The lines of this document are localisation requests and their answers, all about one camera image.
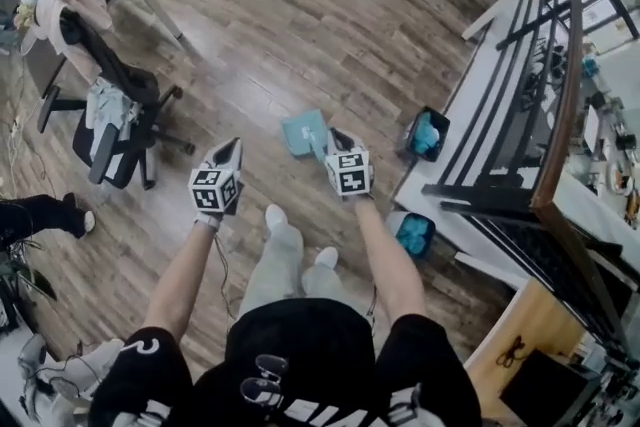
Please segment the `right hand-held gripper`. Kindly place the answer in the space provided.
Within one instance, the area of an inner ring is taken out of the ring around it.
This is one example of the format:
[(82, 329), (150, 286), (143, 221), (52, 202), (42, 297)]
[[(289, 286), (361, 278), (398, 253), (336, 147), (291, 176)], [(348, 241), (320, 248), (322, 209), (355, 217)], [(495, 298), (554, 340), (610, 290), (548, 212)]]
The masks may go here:
[(357, 135), (329, 127), (324, 165), (330, 184), (342, 199), (370, 196), (374, 167), (364, 141)]

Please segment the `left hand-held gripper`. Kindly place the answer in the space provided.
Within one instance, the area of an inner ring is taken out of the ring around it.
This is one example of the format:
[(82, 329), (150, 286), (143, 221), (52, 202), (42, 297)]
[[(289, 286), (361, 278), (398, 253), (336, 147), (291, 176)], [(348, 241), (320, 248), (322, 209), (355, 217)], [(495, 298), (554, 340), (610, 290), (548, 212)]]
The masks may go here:
[(205, 215), (235, 215), (244, 188), (241, 180), (243, 145), (239, 137), (210, 149), (191, 171), (188, 182), (196, 210)]

